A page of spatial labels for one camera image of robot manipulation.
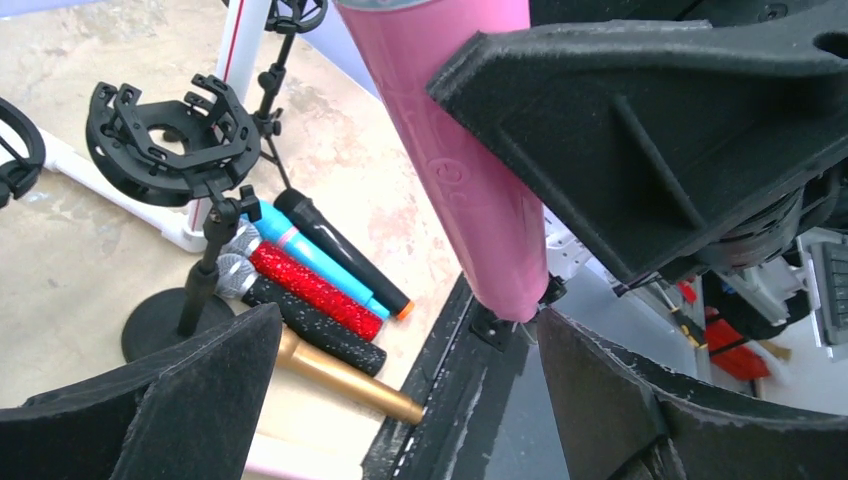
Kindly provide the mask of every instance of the microphone head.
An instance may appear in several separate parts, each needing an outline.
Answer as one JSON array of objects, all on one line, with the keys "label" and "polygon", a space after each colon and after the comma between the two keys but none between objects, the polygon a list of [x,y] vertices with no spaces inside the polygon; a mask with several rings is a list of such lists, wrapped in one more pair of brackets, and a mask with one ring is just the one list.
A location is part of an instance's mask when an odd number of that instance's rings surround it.
[{"label": "microphone head", "polygon": [[293,188],[287,188],[274,199],[274,208],[288,215],[306,200],[309,199],[304,194]]},{"label": "microphone head", "polygon": [[262,243],[262,236],[259,235],[259,230],[252,223],[244,218],[239,219],[239,226],[236,230],[236,236],[230,240],[230,243],[224,245],[221,249],[222,253],[235,253],[243,257],[249,258],[253,252],[259,248]]},{"label": "microphone head", "polygon": [[250,260],[235,253],[218,257],[218,284],[215,293],[224,298],[240,299],[253,286],[259,274]]}]

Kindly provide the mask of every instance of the table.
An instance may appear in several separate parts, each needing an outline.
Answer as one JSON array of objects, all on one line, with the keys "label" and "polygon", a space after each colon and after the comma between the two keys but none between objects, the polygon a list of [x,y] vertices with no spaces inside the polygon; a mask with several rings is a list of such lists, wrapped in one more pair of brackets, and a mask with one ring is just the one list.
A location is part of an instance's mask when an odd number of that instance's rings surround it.
[{"label": "table", "polygon": [[[225,16],[215,0],[114,0],[5,19],[0,96],[88,157],[83,129],[97,82],[130,83],[144,92],[142,102],[181,99],[192,75],[214,72]],[[257,74],[276,58],[281,41],[263,38]],[[303,41],[287,67],[276,145],[292,182],[417,304],[376,339],[388,352],[378,378],[400,387],[458,263],[379,101]],[[260,97],[251,87],[249,110]],[[247,183],[268,200],[282,188],[268,162]],[[149,295],[181,286],[197,259],[50,172],[0,211],[0,237],[0,407],[122,365],[127,315]],[[381,421],[277,371],[258,431],[358,463]]]}]

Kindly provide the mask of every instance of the gold microphone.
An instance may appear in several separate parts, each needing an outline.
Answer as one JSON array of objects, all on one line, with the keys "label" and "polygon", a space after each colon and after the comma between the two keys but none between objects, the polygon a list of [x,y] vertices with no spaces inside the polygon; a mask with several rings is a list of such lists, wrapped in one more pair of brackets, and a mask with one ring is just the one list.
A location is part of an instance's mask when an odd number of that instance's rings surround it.
[{"label": "gold microphone", "polygon": [[418,425],[424,416],[424,408],[408,396],[318,350],[289,328],[283,328],[277,366],[402,422]]}]

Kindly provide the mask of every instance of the white pvc pipe frame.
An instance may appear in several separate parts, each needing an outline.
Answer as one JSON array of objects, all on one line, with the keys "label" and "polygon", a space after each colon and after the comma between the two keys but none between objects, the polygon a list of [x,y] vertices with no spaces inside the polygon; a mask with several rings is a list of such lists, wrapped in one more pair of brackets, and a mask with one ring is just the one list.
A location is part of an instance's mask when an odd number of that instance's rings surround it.
[{"label": "white pvc pipe frame", "polygon": [[[215,75],[232,87],[242,103],[248,87],[254,81],[253,67],[256,64],[271,1],[232,0],[227,10]],[[149,223],[162,232],[163,237],[188,252],[199,253],[206,248],[203,221],[211,207],[208,199],[189,203],[187,214],[132,200],[106,181],[94,164],[76,153],[70,145],[44,130],[39,130],[47,148],[44,166],[48,170],[61,172],[97,192]]]},{"label": "white pvc pipe frame", "polygon": [[[224,80],[244,103],[253,83],[253,67],[265,30],[272,0],[232,0],[224,24],[215,75]],[[77,154],[73,147],[44,130],[47,158],[44,166],[61,172],[86,188],[144,220],[180,248],[198,253],[206,248],[203,221],[209,200],[189,204],[188,213],[154,207],[130,199],[113,187],[94,164]],[[361,480],[362,467],[338,458],[263,435],[255,435],[245,470],[285,480]]]}]

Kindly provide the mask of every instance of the blue microphone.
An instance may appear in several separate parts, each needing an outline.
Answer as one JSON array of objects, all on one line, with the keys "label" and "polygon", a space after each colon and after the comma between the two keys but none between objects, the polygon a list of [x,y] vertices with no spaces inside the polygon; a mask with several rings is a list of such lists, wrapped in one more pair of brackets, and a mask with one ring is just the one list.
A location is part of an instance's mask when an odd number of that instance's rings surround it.
[{"label": "blue microphone", "polygon": [[263,239],[320,275],[354,301],[386,320],[389,310],[374,299],[374,292],[306,238],[282,212],[268,202],[259,202],[262,219],[255,222]]}]

